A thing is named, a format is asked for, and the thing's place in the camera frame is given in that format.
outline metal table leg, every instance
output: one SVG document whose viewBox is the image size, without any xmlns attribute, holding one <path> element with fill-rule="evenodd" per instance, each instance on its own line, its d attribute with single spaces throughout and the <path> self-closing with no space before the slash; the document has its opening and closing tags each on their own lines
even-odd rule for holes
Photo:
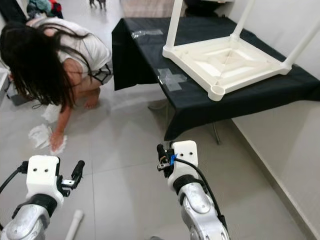
<svg viewBox="0 0 320 240">
<path fill-rule="evenodd" d="M 221 145 L 220 137 L 219 137 L 219 134 L 217 131 L 216 122 L 212 123 L 212 127 L 213 127 L 213 133 L 214 133 L 214 138 L 215 138 L 216 144 Z"/>
</svg>

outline black tablecloth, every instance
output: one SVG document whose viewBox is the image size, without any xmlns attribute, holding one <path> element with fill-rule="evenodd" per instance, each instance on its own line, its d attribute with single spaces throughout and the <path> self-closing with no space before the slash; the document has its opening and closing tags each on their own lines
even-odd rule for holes
<svg viewBox="0 0 320 240">
<path fill-rule="evenodd" d="M 164 139 L 173 140 L 181 133 L 204 124 L 257 113 L 295 101 L 320 101 L 320 81 L 299 66 L 288 75 L 277 75 L 256 84 L 226 94 L 221 101 L 208 98 L 208 93 L 171 60 L 162 56 L 166 43 L 169 18 L 125 18 L 112 32 L 113 72 L 115 90 L 136 84 L 160 83 L 158 69 L 170 69 L 173 74 L 184 74 L 187 81 L 181 90 L 161 88 L 175 109 Z M 236 24 L 228 18 L 181 18 L 175 44 L 187 44 L 230 35 Z M 163 35 L 143 35 L 136 39 L 132 32 L 161 30 Z M 283 61 L 285 57 L 262 42 L 249 31 L 241 38 Z"/>
</svg>

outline white wall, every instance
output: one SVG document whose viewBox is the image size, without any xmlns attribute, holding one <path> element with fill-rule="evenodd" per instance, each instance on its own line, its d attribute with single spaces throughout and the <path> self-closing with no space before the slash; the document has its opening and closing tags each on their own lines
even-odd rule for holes
<svg viewBox="0 0 320 240">
<path fill-rule="evenodd" d="M 246 0 L 226 14 L 238 21 Z M 245 25 L 287 56 L 320 19 L 319 0 L 256 0 Z M 320 33 L 297 64 L 320 79 Z M 320 239 L 320 102 L 300 101 L 233 119 Z"/>
</svg>

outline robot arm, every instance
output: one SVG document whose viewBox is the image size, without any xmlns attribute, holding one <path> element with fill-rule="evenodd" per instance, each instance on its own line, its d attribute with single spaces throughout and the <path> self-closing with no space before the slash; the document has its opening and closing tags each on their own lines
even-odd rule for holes
<svg viewBox="0 0 320 240">
<path fill-rule="evenodd" d="M 2 230 L 1 240 L 44 240 L 45 229 L 55 209 L 60 209 L 64 197 L 70 195 L 81 178 L 84 161 L 79 161 L 72 172 L 72 180 L 59 175 L 60 159 L 56 156 L 37 155 L 27 163 L 27 201 L 13 213 L 12 221 Z"/>
<path fill-rule="evenodd" d="M 198 154 L 194 141 L 180 141 L 172 149 L 157 147 L 160 164 L 168 186 L 178 195 L 181 215 L 190 231 L 191 240 L 229 240 L 224 216 L 221 215 L 214 196 L 206 194 L 207 181 L 199 180 Z"/>
</svg>

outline woman's leg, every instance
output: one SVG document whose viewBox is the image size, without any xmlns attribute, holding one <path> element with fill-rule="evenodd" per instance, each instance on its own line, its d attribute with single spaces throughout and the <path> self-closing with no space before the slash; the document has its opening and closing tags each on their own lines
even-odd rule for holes
<svg viewBox="0 0 320 240">
<path fill-rule="evenodd" d="M 94 108 L 98 103 L 100 86 L 101 83 L 98 80 L 87 76 L 80 85 L 75 87 L 76 98 L 86 98 L 84 107 L 88 109 Z"/>
</svg>

